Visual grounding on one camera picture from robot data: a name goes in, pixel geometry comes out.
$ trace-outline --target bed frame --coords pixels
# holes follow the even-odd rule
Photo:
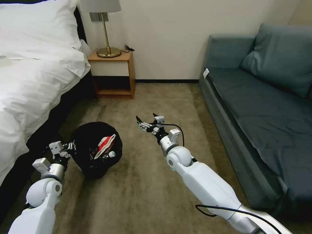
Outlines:
[[[74,15],[78,25],[79,38],[87,42],[78,8],[76,8]],[[60,103],[51,110],[49,119],[27,141],[26,145],[30,151],[16,160],[13,168],[0,186],[0,201],[2,203],[0,223],[2,223],[9,209],[30,179],[34,171],[32,163],[35,159],[41,157],[40,153],[45,150],[49,143],[61,138],[59,129],[73,105],[83,98],[93,97],[95,97],[95,93],[92,74],[89,72],[70,91],[62,95]]]

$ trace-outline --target baseboard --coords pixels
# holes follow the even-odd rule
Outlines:
[[[199,80],[136,80],[136,83],[198,83]]]

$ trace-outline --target black basket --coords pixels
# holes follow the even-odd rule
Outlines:
[[[108,158],[105,162],[93,160],[91,157],[93,156],[92,152],[97,149],[101,139],[113,134],[116,136],[110,151],[114,151],[116,156]],[[71,140],[75,141],[76,145],[76,154],[74,154],[72,158],[88,179],[99,179],[103,177],[107,170],[120,160],[123,154],[123,143],[118,132],[107,123],[86,123],[75,129],[71,137]]]

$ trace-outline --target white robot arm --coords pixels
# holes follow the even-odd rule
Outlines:
[[[32,165],[41,173],[41,179],[27,191],[28,208],[23,210],[11,225],[8,234],[52,234],[55,211],[62,192],[62,182],[67,168],[70,153],[75,145],[62,145],[60,141],[49,145],[53,153],[53,163],[46,158],[37,159]]]
[[[178,146],[178,129],[171,130],[169,134],[165,132],[163,116],[154,114],[153,123],[144,123],[138,117],[136,119],[139,128],[156,136],[169,167],[178,172],[185,185],[203,204],[196,208],[206,207],[241,233],[291,234],[267,213],[242,205],[225,180],[206,164],[198,162],[187,148]]]

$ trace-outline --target carpet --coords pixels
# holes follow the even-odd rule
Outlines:
[[[55,210],[54,234],[237,233],[224,219],[206,217],[195,209],[199,201],[167,166],[155,137],[137,127],[136,115],[151,122],[152,113],[178,124],[185,147],[248,205],[198,84],[137,84],[134,99],[84,100],[64,123],[60,133],[65,140],[88,122],[112,125],[123,141],[123,157],[98,180],[86,180],[70,160]],[[287,223],[287,227],[294,233],[311,233],[309,224]]]

